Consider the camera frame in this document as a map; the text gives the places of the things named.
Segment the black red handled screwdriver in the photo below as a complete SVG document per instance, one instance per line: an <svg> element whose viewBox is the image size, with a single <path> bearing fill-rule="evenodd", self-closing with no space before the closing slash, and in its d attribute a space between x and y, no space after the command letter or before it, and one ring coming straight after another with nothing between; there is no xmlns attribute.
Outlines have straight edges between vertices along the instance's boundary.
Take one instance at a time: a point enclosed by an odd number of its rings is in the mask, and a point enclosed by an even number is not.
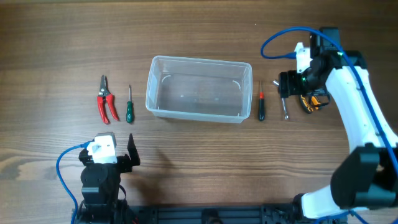
<svg viewBox="0 0 398 224"><path fill-rule="evenodd" d="M259 121L265 120L265 100L264 100L264 90L262 86L262 80L259 82L259 100L258 100L257 118Z"/></svg>

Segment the orange black pliers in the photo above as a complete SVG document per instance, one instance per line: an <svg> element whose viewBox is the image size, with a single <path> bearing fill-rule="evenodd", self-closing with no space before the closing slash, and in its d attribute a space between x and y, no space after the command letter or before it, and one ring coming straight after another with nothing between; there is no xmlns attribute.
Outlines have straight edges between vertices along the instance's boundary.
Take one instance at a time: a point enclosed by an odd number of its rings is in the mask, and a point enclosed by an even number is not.
<svg viewBox="0 0 398 224"><path fill-rule="evenodd" d="M313 96L311 100L308 101L306 97L304 97L303 95L299 95L298 101L302 106L304 112L308 114L312 114L316 110L321 110L321 108L319 107L320 100L316 96Z"/></svg>

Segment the silver metal wrench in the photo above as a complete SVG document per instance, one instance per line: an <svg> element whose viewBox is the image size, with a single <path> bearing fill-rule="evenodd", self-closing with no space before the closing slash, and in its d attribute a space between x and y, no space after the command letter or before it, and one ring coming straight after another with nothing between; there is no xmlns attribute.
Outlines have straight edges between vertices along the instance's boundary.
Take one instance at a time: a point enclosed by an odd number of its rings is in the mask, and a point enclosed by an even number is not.
<svg viewBox="0 0 398 224"><path fill-rule="evenodd" d="M279 87L279 82L277 80L274 80L273 84L276 87ZM285 104L285 99L281 98L281 102L282 102L282 108L283 108L283 112L284 112L284 119L288 120L289 119L289 114L288 114L287 107L286 107L286 104Z"/></svg>

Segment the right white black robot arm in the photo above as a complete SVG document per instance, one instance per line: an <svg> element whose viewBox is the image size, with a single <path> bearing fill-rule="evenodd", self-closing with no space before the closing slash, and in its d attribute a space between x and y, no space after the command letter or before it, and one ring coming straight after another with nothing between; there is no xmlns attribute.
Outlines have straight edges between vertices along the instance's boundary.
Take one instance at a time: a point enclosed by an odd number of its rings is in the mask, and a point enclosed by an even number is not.
<svg viewBox="0 0 398 224"><path fill-rule="evenodd" d="M296 70L279 75L281 98L326 96L338 107L349 142L349 155L329 185L298 198L304 218L320 222L350 210L397 206L397 135L388 125L369 83L358 51L345 51L338 29L295 27L310 33L310 46L297 44L286 55Z"/></svg>

